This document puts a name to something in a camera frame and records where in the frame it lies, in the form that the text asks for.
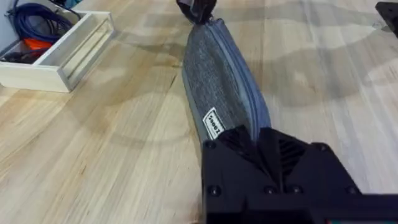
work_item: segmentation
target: screw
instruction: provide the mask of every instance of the screw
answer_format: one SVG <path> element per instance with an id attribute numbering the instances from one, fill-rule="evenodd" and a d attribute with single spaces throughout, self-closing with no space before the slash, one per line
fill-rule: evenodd
<path id="1" fill-rule="evenodd" d="M 350 186 L 346 188 L 346 192 L 350 195 L 356 195 L 359 193 L 359 190 L 356 187 Z"/>
<path id="2" fill-rule="evenodd" d="M 266 193 L 268 195 L 276 194 L 276 192 L 277 192 L 275 187 L 271 187 L 271 186 L 265 186 L 263 190 L 264 190 L 264 193 Z"/>
<path id="3" fill-rule="evenodd" d="M 293 194 L 302 194 L 303 193 L 303 188 L 301 188 L 298 185 L 291 185 L 288 188 L 288 192 L 293 193 Z"/>
<path id="4" fill-rule="evenodd" d="M 206 148 L 208 148 L 208 149 L 215 149 L 216 148 L 216 146 L 217 146 L 217 144 L 214 142 L 214 141 L 206 141 L 205 142 L 205 146 L 206 146 Z"/>
<path id="5" fill-rule="evenodd" d="M 207 192 L 213 197 L 218 197 L 221 195 L 221 187 L 218 185 L 211 185 L 207 188 Z"/>

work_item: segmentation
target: black object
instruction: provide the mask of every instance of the black object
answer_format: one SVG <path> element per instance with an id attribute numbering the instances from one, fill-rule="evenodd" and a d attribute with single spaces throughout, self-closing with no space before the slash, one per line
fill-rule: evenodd
<path id="1" fill-rule="evenodd" d="M 378 2 L 376 10 L 384 19 L 388 27 L 398 37 L 398 3 L 396 2 Z"/>
<path id="2" fill-rule="evenodd" d="M 204 24 L 211 17 L 217 0 L 177 0 L 185 16 L 195 24 Z"/>
<path id="3" fill-rule="evenodd" d="M 257 146 L 244 126 L 203 144 L 205 223 L 389 223 L 397 195 L 363 195 L 333 151 L 263 128 Z"/>
<path id="4" fill-rule="evenodd" d="M 0 61 L 33 64 L 46 50 L 48 49 L 29 50 L 27 52 L 11 52 L 4 55 Z"/>

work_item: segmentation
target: white wall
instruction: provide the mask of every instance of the white wall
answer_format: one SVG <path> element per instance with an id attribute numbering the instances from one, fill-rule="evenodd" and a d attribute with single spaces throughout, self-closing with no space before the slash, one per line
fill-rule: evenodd
<path id="1" fill-rule="evenodd" d="M 46 6 L 51 5 L 48 0 L 20 0 L 19 4 L 26 2 L 37 2 Z M 18 39 L 9 19 L 3 16 L 10 10 L 13 4 L 14 0 L 0 0 L 0 52 Z"/>

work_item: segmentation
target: zipper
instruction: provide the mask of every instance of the zipper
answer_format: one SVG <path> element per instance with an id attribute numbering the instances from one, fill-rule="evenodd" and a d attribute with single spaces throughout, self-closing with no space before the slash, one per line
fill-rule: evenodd
<path id="1" fill-rule="evenodd" d="M 257 141 L 259 135 L 259 127 L 258 127 L 257 106 L 254 103 L 256 101 L 256 98 L 254 97 L 254 93 L 250 88 L 249 80 L 245 74 L 245 68 L 242 66 L 242 63 L 245 62 L 242 62 L 242 59 L 238 58 L 236 54 L 233 52 L 232 48 L 229 46 L 226 37 L 223 34 L 223 31 L 216 25 L 217 22 L 218 20 L 214 20 L 213 17 L 210 17 L 209 23 L 206 23 L 205 25 L 213 34 L 213 37 L 216 39 L 216 42 L 221 48 L 221 51 L 226 56 L 229 65 L 232 67 L 232 71 L 233 72 L 237 71 L 238 76 L 236 77 L 239 77 L 242 81 L 244 90 L 249 98 L 249 107 L 250 107 L 251 124 L 252 124 L 252 130 L 251 130 L 252 140 Z"/>

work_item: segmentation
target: blue cable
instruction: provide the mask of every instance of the blue cable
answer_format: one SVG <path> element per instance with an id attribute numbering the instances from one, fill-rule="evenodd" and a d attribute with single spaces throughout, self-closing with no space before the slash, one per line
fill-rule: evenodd
<path id="1" fill-rule="evenodd" d="M 18 6 L 18 2 L 19 0 L 14 1 L 11 13 L 13 25 L 21 39 L 32 38 L 53 44 L 73 26 L 69 20 L 41 4 L 26 3 Z M 80 19 L 80 15 L 70 9 L 67 10 Z M 48 32 L 43 32 L 37 28 L 37 25 L 32 24 L 31 17 L 41 17 L 47 25 Z"/>

